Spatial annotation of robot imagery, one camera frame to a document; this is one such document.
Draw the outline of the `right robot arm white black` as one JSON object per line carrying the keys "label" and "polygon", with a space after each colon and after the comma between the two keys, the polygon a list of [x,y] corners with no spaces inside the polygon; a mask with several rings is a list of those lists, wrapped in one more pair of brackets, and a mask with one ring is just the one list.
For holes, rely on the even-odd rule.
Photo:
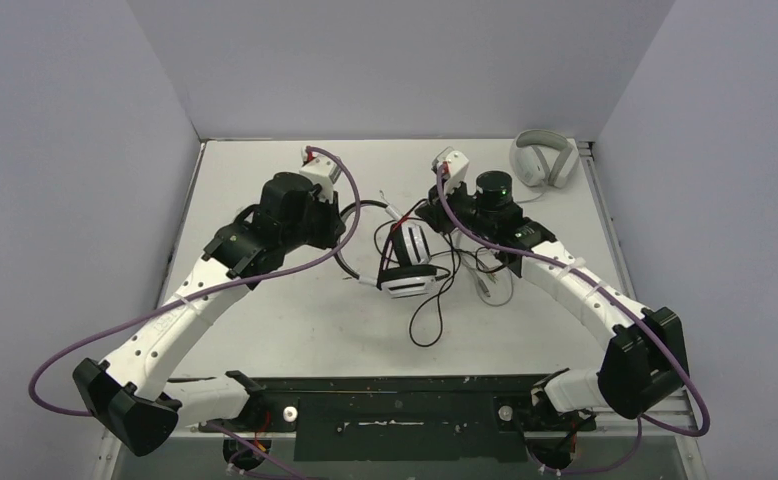
{"label": "right robot arm white black", "polygon": [[512,178],[487,171],[471,193],[446,166],[416,213],[439,233],[460,231],[491,250],[515,277],[546,292],[603,348],[597,367],[566,368],[532,391],[531,414],[554,428],[571,412],[597,407],[636,419],[690,381],[682,322],[668,308],[652,310],[594,274],[555,234],[512,198]]}

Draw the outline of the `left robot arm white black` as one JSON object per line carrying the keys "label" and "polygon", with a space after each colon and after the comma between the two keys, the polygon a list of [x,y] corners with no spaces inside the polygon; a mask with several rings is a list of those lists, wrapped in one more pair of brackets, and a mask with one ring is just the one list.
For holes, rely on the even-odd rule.
{"label": "left robot arm white black", "polygon": [[281,172],[257,204],[220,228],[181,286],[171,309],[150,320],[104,359],[85,359],[72,377],[88,411],[133,454],[159,448],[179,427],[228,419],[249,430],[263,419],[260,387],[239,371],[172,381],[191,348],[285,256],[302,246],[330,249],[345,230],[338,176]]}

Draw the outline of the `black and white headphones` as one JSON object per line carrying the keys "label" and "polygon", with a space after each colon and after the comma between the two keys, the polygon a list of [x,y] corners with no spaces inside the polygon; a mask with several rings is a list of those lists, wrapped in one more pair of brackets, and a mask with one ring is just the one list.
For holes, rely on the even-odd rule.
{"label": "black and white headphones", "polygon": [[[476,277],[494,275],[503,270],[503,266],[491,267],[479,259],[475,251],[463,250],[459,241],[445,234],[443,240],[447,244],[444,251],[451,260],[449,267],[433,263],[436,256],[431,251],[427,237],[421,226],[421,220],[413,214],[423,205],[414,204],[407,212],[401,213],[385,201],[362,200],[362,207],[376,207],[389,215],[385,223],[389,228],[384,243],[376,247],[380,256],[377,272],[373,277],[355,270],[338,252],[334,255],[337,265],[351,279],[360,284],[373,287],[388,294],[394,299],[414,298],[422,296],[424,300],[410,317],[407,331],[413,345],[419,348],[430,348],[436,345],[444,334],[444,318],[441,298],[454,285],[462,267],[467,268]],[[414,323],[424,307],[433,303],[436,306],[438,331],[436,337],[429,342],[416,339],[413,332]]]}

